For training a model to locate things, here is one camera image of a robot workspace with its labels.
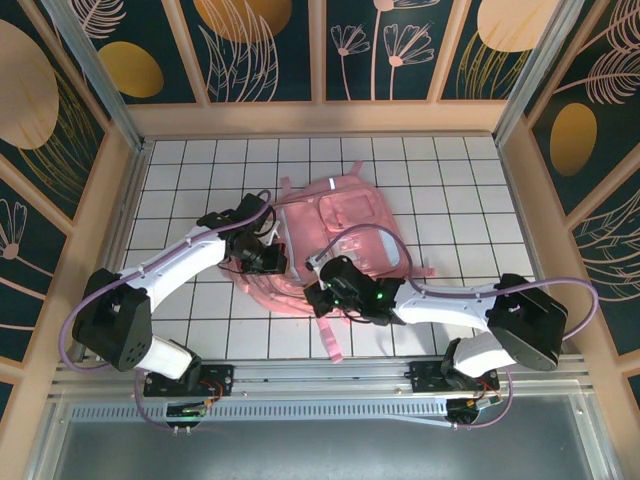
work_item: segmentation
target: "floor tile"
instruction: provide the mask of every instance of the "floor tile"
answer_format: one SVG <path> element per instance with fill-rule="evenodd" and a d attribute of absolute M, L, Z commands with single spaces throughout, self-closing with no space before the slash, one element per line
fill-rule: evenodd
<path fill-rule="evenodd" d="M 185 143 L 184 140 L 156 142 L 156 144 L 153 147 L 153 154 L 151 155 L 151 164 L 179 165 L 180 163 L 182 163 L 184 143 Z"/>
<path fill-rule="evenodd" d="M 173 202 L 173 218 L 200 218 L 207 213 L 207 190 L 178 190 Z"/>
<path fill-rule="evenodd" d="M 505 187 L 478 187 L 482 209 L 486 213 L 513 212 L 509 189 Z"/>
<path fill-rule="evenodd" d="M 312 162 L 339 162 L 342 160 L 342 150 L 339 138 L 312 138 Z"/>
<path fill-rule="evenodd" d="M 291 187 L 306 187 L 309 185 L 309 162 L 291 162 L 278 164 L 278 185 L 281 186 L 281 180 L 289 177 Z"/>
<path fill-rule="evenodd" d="M 278 139 L 249 140 L 247 148 L 247 162 L 277 162 Z"/>
<path fill-rule="evenodd" d="M 467 160 L 440 162 L 442 183 L 445 185 L 474 185 L 471 165 Z"/>
<path fill-rule="evenodd" d="M 482 214 L 451 215 L 456 243 L 489 243 L 487 226 Z"/>
<path fill-rule="evenodd" d="M 178 186 L 180 165 L 151 165 L 144 184 L 145 190 L 175 190 Z"/>
<path fill-rule="evenodd" d="M 309 332 L 308 318 L 271 320 L 269 358 L 309 358 Z"/>
<path fill-rule="evenodd" d="M 351 357 L 351 325 L 349 322 L 345 322 L 342 318 L 328 318 L 331 330 L 336 337 L 336 341 L 340 346 L 342 355 L 345 357 Z M 329 358 L 327 350 L 322 343 L 322 337 L 320 336 L 320 330 L 315 319 L 311 319 L 311 357 L 312 358 Z"/>
<path fill-rule="evenodd" d="M 373 144 L 370 138 L 343 138 L 343 160 L 373 160 Z"/>
<path fill-rule="evenodd" d="M 189 140 L 182 163 L 209 163 L 213 165 L 216 153 L 215 140 Z"/>
<path fill-rule="evenodd" d="M 230 283 L 196 283 L 191 318 L 229 318 Z"/>
<path fill-rule="evenodd" d="M 151 322 L 151 332 L 163 340 L 173 340 L 180 345 L 187 343 L 188 320 L 161 320 Z"/>
<path fill-rule="evenodd" d="M 215 164 L 213 166 L 213 177 L 211 188 L 242 188 L 244 181 L 244 164 Z"/>
<path fill-rule="evenodd" d="M 229 359 L 267 358 L 269 320 L 231 320 L 229 322 Z"/>
<path fill-rule="evenodd" d="M 354 357 L 393 357 L 391 325 L 352 323 Z"/>
<path fill-rule="evenodd" d="M 244 163 L 246 157 L 246 140 L 218 140 L 215 163 Z"/>
<path fill-rule="evenodd" d="M 191 320 L 187 348 L 203 360 L 223 360 L 228 334 L 228 320 Z"/>
<path fill-rule="evenodd" d="M 416 222 L 421 245 L 454 243 L 449 215 L 417 215 Z"/>
<path fill-rule="evenodd" d="M 474 160 L 498 158 L 496 146 L 491 137 L 465 137 L 469 157 Z"/>
<path fill-rule="evenodd" d="M 411 187 L 416 213 L 447 213 L 442 187 Z"/>
<path fill-rule="evenodd" d="M 393 339 L 397 356 L 436 354 L 431 323 L 394 325 Z"/>
<path fill-rule="evenodd" d="M 151 314 L 154 320 L 188 320 L 193 300 L 193 283 L 176 288 Z"/>
<path fill-rule="evenodd" d="M 471 160 L 471 166 L 478 185 L 506 185 L 500 160 Z"/>
<path fill-rule="evenodd" d="M 458 245 L 464 277 L 495 277 L 498 274 L 491 245 Z"/>
<path fill-rule="evenodd" d="M 440 167 L 435 160 L 409 162 L 409 179 L 412 186 L 442 185 Z"/>
<path fill-rule="evenodd" d="M 176 193 L 173 190 L 150 190 L 142 194 L 138 207 L 138 218 L 167 218 Z"/>
<path fill-rule="evenodd" d="M 129 248 L 135 250 L 150 250 L 164 248 L 167 237 L 169 219 L 136 220 Z"/>
<path fill-rule="evenodd" d="M 178 190 L 209 189 L 213 164 L 183 165 Z"/>
<path fill-rule="evenodd" d="M 244 188 L 275 188 L 275 163 L 247 163 L 244 172 Z"/>
<path fill-rule="evenodd" d="M 431 137 L 404 137 L 407 160 L 435 160 L 436 149 Z"/>
<path fill-rule="evenodd" d="M 413 213 L 411 191 L 407 187 L 380 187 L 391 213 Z"/>
<path fill-rule="evenodd" d="M 466 160 L 467 149 L 461 137 L 435 137 L 438 160 Z"/>
<path fill-rule="evenodd" d="M 283 138 L 280 139 L 278 152 L 279 162 L 308 162 L 309 161 L 308 138 Z"/>
<path fill-rule="evenodd" d="M 481 213 L 476 187 L 445 187 L 449 213 Z"/>
<path fill-rule="evenodd" d="M 374 138 L 373 156 L 376 160 L 404 160 L 402 138 Z"/>
<path fill-rule="evenodd" d="M 524 244 L 494 245 L 499 273 L 516 273 L 523 277 L 533 275 L 531 260 Z"/>
<path fill-rule="evenodd" d="M 488 213 L 486 215 L 489 235 L 493 243 L 522 243 L 522 232 L 518 217 L 513 213 Z"/>
<path fill-rule="evenodd" d="M 375 162 L 376 178 L 378 185 L 398 187 L 409 185 L 409 175 L 407 168 L 398 162 Z"/>
<path fill-rule="evenodd" d="M 394 218 L 404 243 L 406 245 L 417 245 L 418 232 L 416 231 L 415 217 L 413 215 L 395 215 Z"/>

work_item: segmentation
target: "dark teal wallpaper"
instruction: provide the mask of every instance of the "dark teal wallpaper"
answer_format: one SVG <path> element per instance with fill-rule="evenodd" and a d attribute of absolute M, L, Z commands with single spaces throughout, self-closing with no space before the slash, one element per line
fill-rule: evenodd
<path fill-rule="evenodd" d="M 327 100 L 427 98 L 453 1 L 379 3 L 327 1 Z"/>
<path fill-rule="evenodd" d="M 596 0 L 584 0 L 584 3 L 582 4 L 582 8 L 580 9 L 580 14 L 578 15 L 578 19 L 576 20 L 576 23 L 571 28 L 571 31 L 568 33 L 567 38 L 565 38 L 562 44 L 562 47 L 556 54 L 555 59 L 551 63 L 551 66 L 547 69 L 545 77 L 542 78 L 535 92 L 533 92 L 533 95 L 531 96 L 529 103 L 527 103 L 527 106 L 524 109 L 525 115 L 529 116 L 529 113 L 531 113 L 531 110 L 533 109 L 533 107 L 535 107 L 536 103 L 538 102 L 538 98 L 540 98 L 540 94 L 547 86 L 547 82 L 546 82 L 547 77 L 550 76 L 553 72 L 555 72 L 556 68 L 558 68 L 558 64 L 562 61 L 562 57 L 564 57 L 564 54 L 569 48 L 569 45 L 571 45 L 571 42 L 575 38 L 576 33 L 578 33 L 578 30 L 582 26 L 582 22 L 584 22 L 585 18 L 589 14 L 589 11 L 591 10 L 591 7 L 593 7 L 593 4 L 595 3 L 595 1 Z"/>
<path fill-rule="evenodd" d="M 185 0 L 211 102 L 311 100 L 307 0 Z"/>
<path fill-rule="evenodd" d="M 640 171 L 573 235 L 618 354 L 640 349 Z"/>
<path fill-rule="evenodd" d="M 631 391 L 633 396 L 636 397 L 638 408 L 640 408 L 640 375 L 629 377 L 629 385 L 631 385 Z"/>
<path fill-rule="evenodd" d="M 472 0 L 441 98 L 507 99 L 552 10 L 540 0 Z"/>
<path fill-rule="evenodd" d="M 614 0 L 533 126 L 569 214 L 640 142 L 640 4 Z"/>
<path fill-rule="evenodd" d="M 21 55 L 0 81 L 0 154 L 73 218 L 104 131 L 17 3 L 0 4 L 0 48 Z"/>
<path fill-rule="evenodd" d="M 74 0 L 70 4 L 125 103 L 195 102 L 160 0 Z M 51 24 L 39 0 L 38 5 Z"/>
<path fill-rule="evenodd" d="M 6 410 L 7 404 L 9 403 L 11 390 L 13 390 L 13 385 L 11 385 L 10 383 L 0 382 L 0 423 L 2 422 L 4 411 Z"/>
<path fill-rule="evenodd" d="M 0 180 L 0 356 L 23 360 L 65 240 Z"/>

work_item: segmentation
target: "cable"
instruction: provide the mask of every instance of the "cable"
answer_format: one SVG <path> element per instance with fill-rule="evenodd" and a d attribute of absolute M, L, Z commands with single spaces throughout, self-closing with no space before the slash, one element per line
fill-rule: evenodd
<path fill-rule="evenodd" d="M 398 235 L 395 234 L 395 232 L 381 225 L 376 225 L 375 223 L 361 223 L 359 225 L 353 225 L 343 230 L 336 237 L 334 237 L 329 242 L 329 244 L 316 256 L 316 261 L 320 261 L 320 259 L 324 257 L 329 252 L 329 250 L 331 250 L 331 248 L 333 248 L 333 246 L 342 237 L 344 237 L 345 235 L 348 235 L 349 233 L 355 230 L 360 230 L 362 228 L 375 228 L 377 230 L 380 230 L 390 235 L 395 240 L 396 244 L 400 247 L 402 252 L 405 254 L 407 258 L 407 262 L 409 263 L 409 272 L 413 271 L 413 260 L 411 259 L 411 254 L 409 253 L 409 250 L 407 249 L 407 246 L 404 244 L 404 242 L 400 239 L 400 237 L 398 237 Z M 567 340 L 573 337 L 574 335 L 576 335 L 578 332 L 582 331 L 582 329 L 584 329 L 589 324 L 589 322 L 593 319 L 596 311 L 598 310 L 598 303 L 599 303 L 598 291 L 595 289 L 593 285 L 591 285 L 591 283 L 585 280 L 582 280 L 580 278 L 572 278 L 572 277 L 558 277 L 558 278 L 550 278 L 546 280 L 538 280 L 535 282 L 525 283 L 523 285 L 517 285 L 515 287 L 504 288 L 502 290 L 494 290 L 491 292 L 477 292 L 477 293 L 436 292 L 418 285 L 418 283 L 413 278 L 411 278 L 411 275 L 409 275 L 407 281 L 418 293 L 421 293 L 423 295 L 428 295 L 436 298 L 448 298 L 448 299 L 458 299 L 458 300 L 475 300 L 475 299 L 497 297 L 499 295 L 510 295 L 512 293 L 522 292 L 525 290 L 530 290 L 532 288 L 546 287 L 549 285 L 557 285 L 557 284 L 569 283 L 569 284 L 575 284 L 575 285 L 582 285 L 583 287 L 586 287 L 591 293 L 591 297 L 592 297 L 591 308 L 589 309 L 589 312 L 587 313 L 587 315 L 582 319 L 582 321 L 580 321 L 580 323 L 578 323 L 575 327 L 573 327 L 571 330 L 569 330 L 564 334 L 564 336 L 562 337 L 562 340 Z"/>
<path fill-rule="evenodd" d="M 454 427 L 462 426 L 469 430 L 473 430 L 476 428 L 490 427 L 491 425 L 495 425 L 496 423 L 498 423 L 507 415 L 507 413 L 509 412 L 509 409 L 511 409 L 511 404 L 513 403 L 513 378 L 511 378 L 511 372 L 509 371 L 508 368 L 504 369 L 504 373 L 507 374 L 507 382 L 509 384 L 509 396 L 507 397 L 507 406 L 504 407 L 504 410 L 502 410 L 502 412 L 500 412 L 500 415 L 498 415 L 493 420 L 489 420 L 488 422 L 485 422 L 485 423 L 477 423 L 477 424 L 471 424 L 471 425 L 454 424 Z"/>
<path fill-rule="evenodd" d="M 89 303 L 93 302 L 97 298 L 100 298 L 105 293 L 107 293 L 107 292 L 109 292 L 111 290 L 114 290 L 114 289 L 118 288 L 120 285 L 124 285 L 125 283 L 130 282 L 131 280 L 135 280 L 136 278 L 142 277 L 142 276 L 146 275 L 147 273 L 150 273 L 150 272 L 154 271 L 155 269 L 157 269 L 157 268 L 165 265 L 166 263 L 170 262 L 175 257 L 180 255 L 182 252 L 184 252 L 185 250 L 191 248 L 191 245 L 193 243 L 199 242 L 200 240 L 205 240 L 205 239 L 207 239 L 209 237 L 213 237 L 213 236 L 217 235 L 220 232 L 224 232 L 224 231 L 227 231 L 227 230 L 232 230 L 234 228 L 242 227 L 242 226 L 247 225 L 247 224 L 255 221 L 256 219 L 260 218 L 264 214 L 264 212 L 267 211 L 267 209 L 271 208 L 271 206 L 269 205 L 269 202 L 271 201 L 271 192 L 269 190 L 262 190 L 260 193 L 258 193 L 258 196 L 261 196 L 262 194 L 265 194 L 265 193 L 266 193 L 266 200 L 265 200 L 264 204 L 262 205 L 262 207 L 260 207 L 260 210 L 258 210 L 258 212 L 255 215 L 252 215 L 251 217 L 249 217 L 249 218 L 247 218 L 245 220 L 242 220 L 240 222 L 232 223 L 230 225 L 224 225 L 222 227 L 214 228 L 213 230 L 208 230 L 206 232 L 199 233 L 198 235 L 194 236 L 193 238 L 187 238 L 177 248 L 175 248 L 174 250 L 172 250 L 170 252 L 167 252 L 166 255 L 163 255 L 162 257 L 158 258 L 156 261 L 150 263 L 149 265 L 142 265 L 140 270 L 138 270 L 137 272 L 134 272 L 131 275 L 128 275 L 126 277 L 120 278 L 120 279 L 116 280 L 115 282 L 110 283 L 109 285 L 105 285 L 104 287 L 99 288 L 95 292 L 93 292 L 90 295 L 88 295 L 87 297 L 85 297 L 71 311 L 69 316 L 66 318 L 66 320 L 62 324 L 62 328 L 60 329 L 60 335 L 58 336 L 58 352 L 60 354 L 60 358 L 62 359 L 62 362 L 70 370 L 72 370 L 74 372 L 78 372 L 78 373 L 101 372 L 101 371 L 109 370 L 111 365 L 109 365 L 108 363 L 105 363 L 105 364 L 102 364 L 102 365 L 96 365 L 96 366 L 93 366 L 93 367 L 80 367 L 80 366 L 76 365 L 75 363 L 73 363 L 71 361 L 71 359 L 69 358 L 69 356 L 67 355 L 67 352 L 66 352 L 66 350 L 64 348 L 65 347 L 65 340 L 67 338 L 67 334 L 69 333 L 69 329 L 71 328 L 73 320 L 80 313 L 80 311 L 83 308 L 85 308 Z"/>
<path fill-rule="evenodd" d="M 6 323 L 0 323 L 0 328 L 6 328 L 7 330 L 20 330 L 22 332 L 33 332 L 36 327 L 23 327 L 21 325 L 7 325 Z"/>

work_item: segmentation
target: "yellow circle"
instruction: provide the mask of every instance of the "yellow circle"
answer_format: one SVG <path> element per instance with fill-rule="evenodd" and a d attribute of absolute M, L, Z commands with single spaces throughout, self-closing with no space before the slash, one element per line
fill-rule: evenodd
<path fill-rule="evenodd" d="M 147 98 L 162 90 L 160 65 L 146 50 L 129 42 L 113 42 L 98 52 L 111 80 L 122 93 Z"/>
<path fill-rule="evenodd" d="M 591 109 L 581 103 L 564 107 L 551 129 L 551 164 L 565 177 L 578 173 L 596 144 L 598 124 Z"/>
<path fill-rule="evenodd" d="M 524 52 L 536 46 L 557 0 L 482 0 L 478 35 L 499 52 Z"/>
<path fill-rule="evenodd" d="M 40 47 L 0 20 L 0 138 L 14 147 L 44 145 L 58 121 L 56 74 Z"/>
<path fill-rule="evenodd" d="M 260 17 L 269 25 L 271 34 L 275 37 L 289 23 L 291 18 L 291 0 L 193 0 L 200 17 L 217 35 L 227 40 L 248 43 L 261 38 L 262 34 L 250 33 L 249 8 L 255 15 L 258 27 Z"/>

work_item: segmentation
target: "flower illustration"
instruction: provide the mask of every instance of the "flower illustration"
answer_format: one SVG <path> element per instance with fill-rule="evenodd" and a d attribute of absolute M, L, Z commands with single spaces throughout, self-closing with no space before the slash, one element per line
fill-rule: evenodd
<path fill-rule="evenodd" d="M 376 52 L 378 51 L 378 32 L 380 30 L 380 17 L 382 12 L 390 12 L 394 9 L 422 8 L 436 5 L 440 0 L 373 0 L 376 7 L 376 22 L 373 27 L 373 53 L 371 55 L 371 100 L 376 99 Z"/>
<path fill-rule="evenodd" d="M 391 65 L 389 100 L 393 100 L 393 81 L 396 68 L 433 60 L 434 49 L 427 48 L 430 43 L 429 25 L 424 27 L 407 25 L 400 36 L 398 36 L 398 24 L 384 27 L 384 46 L 387 49 L 389 65 Z"/>
<path fill-rule="evenodd" d="M 13 260 L 18 256 L 26 224 L 27 207 L 16 202 L 11 214 L 9 203 L 4 198 L 0 199 L 0 254 L 5 260 Z"/>
<path fill-rule="evenodd" d="M 394 8 L 420 8 L 429 7 L 440 0 L 373 0 L 373 5 L 381 12 L 388 12 Z"/>
<path fill-rule="evenodd" d="M 366 35 L 362 30 L 362 25 L 354 27 L 349 25 L 342 30 L 340 25 L 331 27 L 331 38 L 340 55 L 340 64 L 342 65 L 342 81 L 344 82 L 344 91 L 347 94 L 347 100 L 351 100 L 349 92 L 349 84 L 347 83 L 347 72 L 344 68 L 344 57 L 356 53 L 366 52 L 371 48 L 369 42 L 365 42 Z"/>

